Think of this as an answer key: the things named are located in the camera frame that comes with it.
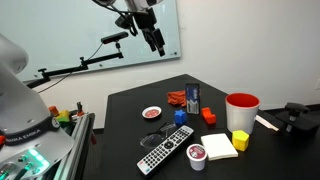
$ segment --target whiteboard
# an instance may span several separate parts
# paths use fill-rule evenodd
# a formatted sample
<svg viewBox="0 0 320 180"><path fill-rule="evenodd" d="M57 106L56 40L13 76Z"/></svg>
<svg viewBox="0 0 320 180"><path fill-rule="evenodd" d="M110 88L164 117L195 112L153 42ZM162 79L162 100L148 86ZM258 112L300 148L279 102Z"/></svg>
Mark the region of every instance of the whiteboard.
<svg viewBox="0 0 320 180"><path fill-rule="evenodd" d="M124 0L114 4L127 10ZM89 58L100 46L101 38L122 31L129 37L120 40L123 59L112 59L89 65L89 71L126 65L179 59L181 56L176 1L166 0L153 6L157 23L165 41L166 55L160 57L138 29L138 35L119 28L116 12L98 6L91 0L0 0L0 33L24 48L29 63L17 76L22 81L41 78L38 69L47 71L77 67L80 57ZM103 45L95 57L118 50L114 43Z"/></svg>

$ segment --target robotic arm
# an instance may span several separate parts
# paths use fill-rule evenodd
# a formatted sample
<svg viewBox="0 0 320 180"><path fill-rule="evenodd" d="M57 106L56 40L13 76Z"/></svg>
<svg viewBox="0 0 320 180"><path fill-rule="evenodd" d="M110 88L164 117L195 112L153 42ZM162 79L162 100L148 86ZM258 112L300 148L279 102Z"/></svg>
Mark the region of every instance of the robotic arm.
<svg viewBox="0 0 320 180"><path fill-rule="evenodd" d="M129 10L126 12L118 11L112 6L115 0L93 1L117 11L121 17L116 24L122 28L133 28L134 18L152 51L158 49L160 56L165 54L164 41L160 30L154 27L156 18L150 8L162 0L125 0ZM47 155L44 157L47 160L42 160L42 157L41 162L39 160L37 166L34 166L41 166L38 174L27 174L28 177L40 176L57 160L62 159L74 143L74 140L60 128L40 95L16 77L15 74L22 71L27 63L27 53L0 34L0 135L6 138L5 145L0 147L0 179L9 176L9 170L4 172L8 167L22 168L21 163L11 163L12 158L21 153L31 153L37 157L39 152Z"/></svg>
<svg viewBox="0 0 320 180"><path fill-rule="evenodd" d="M118 12L120 17L116 20L116 25L123 29L129 29L133 36L137 35L137 31L133 23L134 18L151 50L155 51L158 49L160 56L165 55L163 49L165 42L160 29L156 29L154 27L154 25L157 23L157 19L153 9L151 8L151 6L162 2L162 0L125 0L129 10L127 12L121 12L113 6L113 3L116 0L93 1L104 8Z"/></svg>

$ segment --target plastic cup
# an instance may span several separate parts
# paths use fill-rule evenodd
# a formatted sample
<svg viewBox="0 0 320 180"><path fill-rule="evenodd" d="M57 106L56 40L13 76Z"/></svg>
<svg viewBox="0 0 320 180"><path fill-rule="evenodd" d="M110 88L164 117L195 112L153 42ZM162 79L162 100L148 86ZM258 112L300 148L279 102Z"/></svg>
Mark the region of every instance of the plastic cup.
<svg viewBox="0 0 320 180"><path fill-rule="evenodd" d="M245 93L233 93L226 97L227 127L230 132L243 130L251 134L260 100Z"/></svg>
<svg viewBox="0 0 320 180"><path fill-rule="evenodd" d="M190 165L196 171L201 171L205 167L207 155L206 150L200 144L192 144L187 149Z"/></svg>

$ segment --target white wall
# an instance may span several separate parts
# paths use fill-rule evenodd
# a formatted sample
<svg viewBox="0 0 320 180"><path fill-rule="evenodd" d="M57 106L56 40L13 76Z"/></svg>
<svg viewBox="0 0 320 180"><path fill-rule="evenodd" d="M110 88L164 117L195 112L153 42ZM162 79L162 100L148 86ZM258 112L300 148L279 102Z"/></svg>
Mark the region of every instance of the white wall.
<svg viewBox="0 0 320 180"><path fill-rule="evenodd" d="M182 58L74 75L41 94L84 109L103 128L108 95L188 73L227 93L257 95L261 109L319 104L319 0L178 0ZM47 83L37 90L49 86Z"/></svg>

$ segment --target black tabletop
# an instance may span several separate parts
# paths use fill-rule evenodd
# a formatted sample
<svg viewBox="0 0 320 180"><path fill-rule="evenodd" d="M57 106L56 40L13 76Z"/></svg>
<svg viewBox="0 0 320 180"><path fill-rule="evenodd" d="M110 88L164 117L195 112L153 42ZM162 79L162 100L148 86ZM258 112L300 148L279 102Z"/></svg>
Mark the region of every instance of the black tabletop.
<svg viewBox="0 0 320 180"><path fill-rule="evenodd" d="M167 102L167 93L184 90L186 83L199 83L201 108L210 107L216 114L215 128L208 128L201 115L188 115L187 124L194 129L194 138L172 156L152 179L319 179L320 133L313 138L298 138L275 133L255 122L249 147L238 151L239 157L206 161L202 171L190 167L186 148L201 144L200 137L226 133L226 93L189 75L181 75L138 88L109 95L102 150L101 179L144 179L136 163L147 152L139 142L146 133L164 122L173 123L175 110L183 109ZM146 120L142 111L149 106L162 108L161 117ZM273 116L260 111L259 115L278 124Z"/></svg>

